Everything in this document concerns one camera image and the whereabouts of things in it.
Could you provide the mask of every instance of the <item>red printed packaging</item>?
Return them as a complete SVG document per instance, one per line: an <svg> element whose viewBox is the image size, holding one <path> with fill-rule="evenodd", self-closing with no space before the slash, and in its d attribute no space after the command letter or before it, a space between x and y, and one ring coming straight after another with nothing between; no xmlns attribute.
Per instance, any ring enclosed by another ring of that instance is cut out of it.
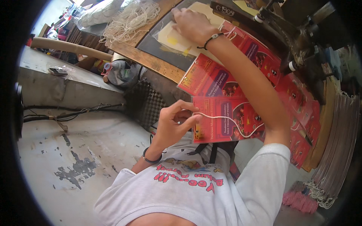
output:
<svg viewBox="0 0 362 226"><path fill-rule="evenodd" d="M278 84L281 77L279 71L281 61L268 47L238 27L234 27L227 37L261 70L273 87Z"/></svg>
<svg viewBox="0 0 362 226"><path fill-rule="evenodd" d="M192 96L244 97L231 73L203 54L196 58L177 87Z"/></svg>
<svg viewBox="0 0 362 226"><path fill-rule="evenodd" d="M302 167L311 146L298 131L290 131L290 163L298 169Z"/></svg>
<svg viewBox="0 0 362 226"><path fill-rule="evenodd" d="M312 141L312 146L314 147L317 143L321 129L321 124L319 123L320 105L318 101L312 102L312 109L313 113L307 125L307 134L309 139Z"/></svg>
<svg viewBox="0 0 362 226"><path fill-rule="evenodd" d="M245 131L246 119L255 118L255 111L253 108L248 107L248 100L241 97L193 97L194 106L200 108L200 112L214 117L214 116L227 116L232 118L240 128L243 135L248 136L252 133ZM257 119L250 120L248 127L253 127L253 123L257 125L262 124L258 115ZM262 125L255 131L249 138L260 137L264 133L265 127ZM208 118L203 117L201 122L196 124L193 130L194 143L215 143L225 141L237 141L245 139L237 129L235 123L225 118Z"/></svg>
<svg viewBox="0 0 362 226"><path fill-rule="evenodd" d="M298 119L303 128L313 112L312 100L302 87L297 85L299 80L293 74L288 74L281 78L279 84L275 87L279 98L284 106L289 108L290 112Z"/></svg>

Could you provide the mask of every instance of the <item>concrete floor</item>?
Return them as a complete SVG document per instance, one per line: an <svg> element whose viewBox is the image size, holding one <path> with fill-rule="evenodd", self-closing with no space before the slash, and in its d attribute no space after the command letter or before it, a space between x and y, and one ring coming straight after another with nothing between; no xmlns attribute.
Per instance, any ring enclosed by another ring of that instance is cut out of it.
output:
<svg viewBox="0 0 362 226"><path fill-rule="evenodd" d="M45 115L68 112L33 110ZM68 132L55 121L24 123L18 148L26 181L54 225L98 225L94 203L121 169L130 169L142 156L150 134L109 111L85 113L63 124Z"/></svg>

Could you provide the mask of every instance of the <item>plastic bag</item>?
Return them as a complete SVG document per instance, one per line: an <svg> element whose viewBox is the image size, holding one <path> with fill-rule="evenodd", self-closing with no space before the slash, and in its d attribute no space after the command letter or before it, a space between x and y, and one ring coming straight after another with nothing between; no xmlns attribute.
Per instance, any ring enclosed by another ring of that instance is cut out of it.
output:
<svg viewBox="0 0 362 226"><path fill-rule="evenodd" d="M95 24L108 23L120 10L124 0L104 0L74 17L74 23L81 30Z"/></svg>
<svg viewBox="0 0 362 226"><path fill-rule="evenodd" d="M106 73L102 73L102 75L107 75L108 80L112 84L122 88L132 87L138 81L136 66L130 66L123 60L115 60L112 63L106 63L104 69L106 69Z"/></svg>

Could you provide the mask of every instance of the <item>yellow paper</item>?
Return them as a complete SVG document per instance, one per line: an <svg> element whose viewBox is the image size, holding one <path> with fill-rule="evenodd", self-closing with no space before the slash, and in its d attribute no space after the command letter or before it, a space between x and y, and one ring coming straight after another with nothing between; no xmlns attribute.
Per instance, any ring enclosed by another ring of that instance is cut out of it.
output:
<svg viewBox="0 0 362 226"><path fill-rule="evenodd" d="M235 0L233 1L237 6L239 6L240 9L242 9L243 11L249 13L252 16L256 16L256 14L259 13L258 10L250 8L247 6L246 2L244 0Z"/></svg>
<svg viewBox="0 0 362 226"><path fill-rule="evenodd" d="M220 25L224 22L224 19L214 15L210 6L206 4L195 2L189 7L189 9L205 14L210 23L216 28L219 28ZM174 24L174 22L171 21L161 29L158 34L158 42L160 42L162 45L177 50L184 56L187 56L187 54L198 56L200 53L203 53L216 62L221 63L209 51L198 49L197 43L191 42L181 36L175 29L172 28L172 24Z"/></svg>

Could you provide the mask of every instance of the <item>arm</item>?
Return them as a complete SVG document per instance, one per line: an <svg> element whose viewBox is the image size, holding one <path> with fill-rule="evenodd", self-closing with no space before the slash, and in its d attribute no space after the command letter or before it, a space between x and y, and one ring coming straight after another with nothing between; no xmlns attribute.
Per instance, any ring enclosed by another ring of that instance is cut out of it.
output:
<svg viewBox="0 0 362 226"><path fill-rule="evenodd" d="M213 34L220 33L205 15L187 9L172 9L183 36L203 46ZM264 144L279 143L289 147L290 125L286 110L263 73L225 36L209 41L206 48L231 72L246 98L265 124Z"/></svg>
<svg viewBox="0 0 362 226"><path fill-rule="evenodd" d="M202 119L202 115L191 116L187 110L199 111L199 108L194 107L192 103L178 100L173 105L161 109L157 133L145 153L146 159L156 161L164 149L176 144L190 128ZM141 157L131 170L137 174L152 165Z"/></svg>

